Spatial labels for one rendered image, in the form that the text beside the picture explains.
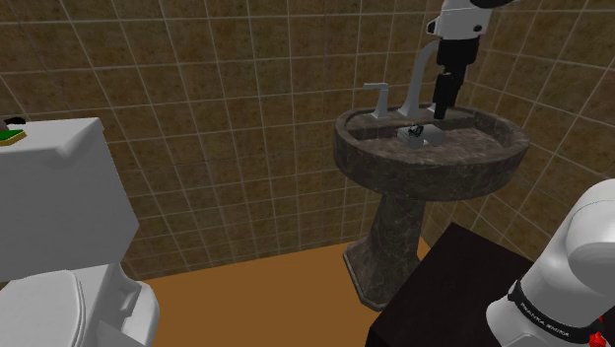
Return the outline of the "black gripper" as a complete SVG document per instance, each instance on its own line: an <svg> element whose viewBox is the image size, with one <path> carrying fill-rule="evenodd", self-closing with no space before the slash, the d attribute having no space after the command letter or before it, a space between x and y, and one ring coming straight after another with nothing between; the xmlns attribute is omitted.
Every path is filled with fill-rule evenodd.
<svg viewBox="0 0 615 347"><path fill-rule="evenodd" d="M444 119L447 108L456 104L467 67L476 60L480 36L469 39L444 39L439 41L437 64L445 73L439 74L434 89L434 119Z"/></svg>

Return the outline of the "grey curved faucet spout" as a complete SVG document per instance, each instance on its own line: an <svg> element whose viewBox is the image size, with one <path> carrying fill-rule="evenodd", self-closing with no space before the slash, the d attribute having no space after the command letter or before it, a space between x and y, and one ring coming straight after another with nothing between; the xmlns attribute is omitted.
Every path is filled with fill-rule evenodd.
<svg viewBox="0 0 615 347"><path fill-rule="evenodd" d="M404 118L411 119L419 116L419 98L423 74L431 54L439 48L439 44L440 42L438 40L428 43L416 57L406 99L403 105L397 110Z"/></svg>

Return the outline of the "grey block with black top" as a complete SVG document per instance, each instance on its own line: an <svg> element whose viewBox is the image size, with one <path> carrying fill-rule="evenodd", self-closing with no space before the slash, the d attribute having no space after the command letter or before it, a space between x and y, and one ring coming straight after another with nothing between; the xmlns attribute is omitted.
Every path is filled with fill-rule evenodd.
<svg viewBox="0 0 615 347"><path fill-rule="evenodd" d="M424 145L440 146L445 139L444 131L433 124L413 124L397 129L397 138L411 149Z"/></svg>

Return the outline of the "dark robot stand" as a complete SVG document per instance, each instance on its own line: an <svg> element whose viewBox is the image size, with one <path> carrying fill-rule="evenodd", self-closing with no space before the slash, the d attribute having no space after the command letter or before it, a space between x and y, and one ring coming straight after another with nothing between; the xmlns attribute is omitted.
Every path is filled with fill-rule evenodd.
<svg viewBox="0 0 615 347"><path fill-rule="evenodd" d="M365 347L501 347L486 309L531 265L452 223L371 325Z"/></svg>

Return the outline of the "white toilet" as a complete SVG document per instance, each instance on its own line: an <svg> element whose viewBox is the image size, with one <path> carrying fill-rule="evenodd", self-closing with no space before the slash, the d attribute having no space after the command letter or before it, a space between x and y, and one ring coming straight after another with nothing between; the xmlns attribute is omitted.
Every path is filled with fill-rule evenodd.
<svg viewBox="0 0 615 347"><path fill-rule="evenodd" d="M160 308L121 262L139 227L95 117L0 147L0 347L152 347Z"/></svg>

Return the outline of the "green flat pad yellow edge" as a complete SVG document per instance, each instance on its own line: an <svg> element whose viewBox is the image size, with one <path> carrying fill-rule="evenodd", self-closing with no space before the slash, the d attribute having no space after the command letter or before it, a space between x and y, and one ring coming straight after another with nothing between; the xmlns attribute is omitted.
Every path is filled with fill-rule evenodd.
<svg viewBox="0 0 615 347"><path fill-rule="evenodd" d="M0 130L0 147L11 146L27 136L23 129Z"/></svg>

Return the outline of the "dark marble pedestal sink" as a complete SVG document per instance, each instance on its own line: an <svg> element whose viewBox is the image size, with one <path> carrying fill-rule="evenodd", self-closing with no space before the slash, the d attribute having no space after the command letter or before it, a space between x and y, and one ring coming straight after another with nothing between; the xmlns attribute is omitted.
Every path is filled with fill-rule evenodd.
<svg viewBox="0 0 615 347"><path fill-rule="evenodd" d="M334 123L337 168L381 196L370 231L343 253L361 303L376 312L419 264L426 203L468 200L501 189L529 146L516 123L481 109L451 107L437 120L421 104L415 121L442 130L441 145L412 149L404 144L397 132L413 122L395 106L385 120L364 107L345 111Z"/></svg>

